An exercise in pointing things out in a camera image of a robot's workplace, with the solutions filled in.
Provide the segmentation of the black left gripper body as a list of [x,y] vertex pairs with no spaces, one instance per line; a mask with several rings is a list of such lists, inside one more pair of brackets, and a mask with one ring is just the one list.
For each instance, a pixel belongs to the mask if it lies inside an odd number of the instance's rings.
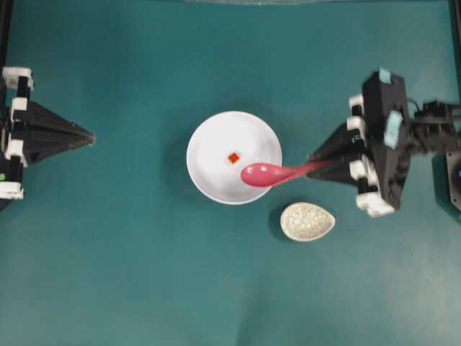
[[30,92],[35,83],[32,70],[27,67],[4,67],[1,82],[5,90],[14,90],[15,95],[1,124],[1,199],[24,198],[23,171],[28,167],[25,158],[25,122],[19,117],[28,111]]

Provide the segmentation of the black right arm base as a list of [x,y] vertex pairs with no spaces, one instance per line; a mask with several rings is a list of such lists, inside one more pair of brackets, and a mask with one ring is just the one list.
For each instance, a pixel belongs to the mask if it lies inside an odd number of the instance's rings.
[[456,209],[460,210],[460,152],[448,152],[445,155],[445,164],[450,202]]

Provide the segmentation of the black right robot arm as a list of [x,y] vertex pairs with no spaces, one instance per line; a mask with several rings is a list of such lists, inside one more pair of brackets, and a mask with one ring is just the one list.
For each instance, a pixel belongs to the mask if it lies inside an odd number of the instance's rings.
[[410,115],[409,103],[403,77],[373,72],[350,97],[351,116],[309,156],[324,166],[306,177],[355,186],[357,207],[371,217],[396,212],[412,156],[460,150],[459,104],[427,102]]

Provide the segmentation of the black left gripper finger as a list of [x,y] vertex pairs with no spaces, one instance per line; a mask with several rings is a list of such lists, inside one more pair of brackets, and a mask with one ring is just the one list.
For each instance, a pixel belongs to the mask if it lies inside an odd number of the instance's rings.
[[58,136],[54,139],[27,139],[24,140],[22,151],[27,165],[29,166],[65,151],[91,146],[95,141],[95,136]]
[[93,133],[33,101],[27,103],[27,114],[24,121],[36,128],[77,135],[94,141]]

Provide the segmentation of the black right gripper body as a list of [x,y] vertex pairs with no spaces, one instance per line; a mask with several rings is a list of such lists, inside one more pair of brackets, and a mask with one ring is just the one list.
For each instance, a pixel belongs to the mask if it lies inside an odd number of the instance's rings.
[[348,130],[358,130],[364,148],[349,163],[359,190],[356,204],[372,218],[394,213],[408,172],[405,146],[408,107],[404,79],[385,68],[372,72],[362,93],[349,98]]

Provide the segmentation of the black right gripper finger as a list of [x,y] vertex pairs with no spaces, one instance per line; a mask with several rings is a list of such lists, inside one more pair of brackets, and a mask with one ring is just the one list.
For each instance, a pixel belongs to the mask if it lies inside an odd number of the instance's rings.
[[341,124],[324,142],[309,156],[309,161],[326,161],[347,154],[358,153],[364,148],[364,136],[360,129],[347,128]]
[[337,182],[357,188],[357,181],[351,176],[350,160],[337,159],[306,174],[309,179]]

